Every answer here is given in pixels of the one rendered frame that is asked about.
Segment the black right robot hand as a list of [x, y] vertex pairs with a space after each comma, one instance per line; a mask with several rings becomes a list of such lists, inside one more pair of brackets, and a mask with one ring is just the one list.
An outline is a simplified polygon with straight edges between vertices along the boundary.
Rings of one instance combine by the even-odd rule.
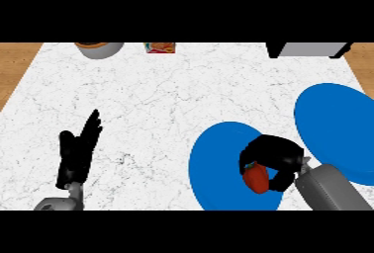
[[296, 173], [302, 171], [304, 158], [305, 149], [292, 140], [262, 134], [240, 153], [240, 174], [252, 163], [275, 169], [278, 173], [270, 180], [270, 190], [284, 192], [295, 183]]

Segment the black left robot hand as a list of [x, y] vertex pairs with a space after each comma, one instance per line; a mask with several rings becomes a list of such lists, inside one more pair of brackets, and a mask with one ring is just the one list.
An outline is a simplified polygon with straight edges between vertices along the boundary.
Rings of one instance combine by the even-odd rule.
[[57, 187], [66, 189], [71, 183], [83, 184], [91, 170], [92, 154], [102, 132], [98, 110], [94, 110], [80, 135], [64, 130], [60, 135], [61, 141], [61, 167]]

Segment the blue oval plate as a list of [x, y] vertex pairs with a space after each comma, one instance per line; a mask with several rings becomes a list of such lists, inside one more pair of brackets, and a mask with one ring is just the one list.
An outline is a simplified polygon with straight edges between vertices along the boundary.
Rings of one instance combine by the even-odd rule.
[[283, 193], [256, 194], [240, 174], [240, 152], [261, 131], [243, 123], [213, 125], [190, 153], [188, 175], [196, 199], [206, 211], [275, 211]]
[[348, 86], [317, 84], [299, 96], [295, 118], [320, 163], [349, 181], [374, 186], [374, 100]]

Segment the grey pot with brown rim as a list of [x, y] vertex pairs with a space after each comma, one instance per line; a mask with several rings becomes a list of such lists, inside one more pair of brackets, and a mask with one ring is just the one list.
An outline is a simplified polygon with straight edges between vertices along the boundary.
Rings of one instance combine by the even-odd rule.
[[105, 59], [122, 49], [123, 42], [77, 42], [76, 46], [82, 54], [91, 59]]

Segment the red printed box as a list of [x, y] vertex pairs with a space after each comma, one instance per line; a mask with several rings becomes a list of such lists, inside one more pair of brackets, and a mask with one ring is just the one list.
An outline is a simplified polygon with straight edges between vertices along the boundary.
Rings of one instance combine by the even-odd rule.
[[148, 53], [175, 53], [176, 44], [173, 42], [147, 42], [145, 49]]

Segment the grey appliance with black frame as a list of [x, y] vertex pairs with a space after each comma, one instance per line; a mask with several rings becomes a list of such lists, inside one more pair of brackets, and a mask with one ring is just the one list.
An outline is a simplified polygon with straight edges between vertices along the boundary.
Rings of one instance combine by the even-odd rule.
[[271, 58], [280, 56], [327, 56], [340, 58], [349, 51], [352, 42], [268, 42]]

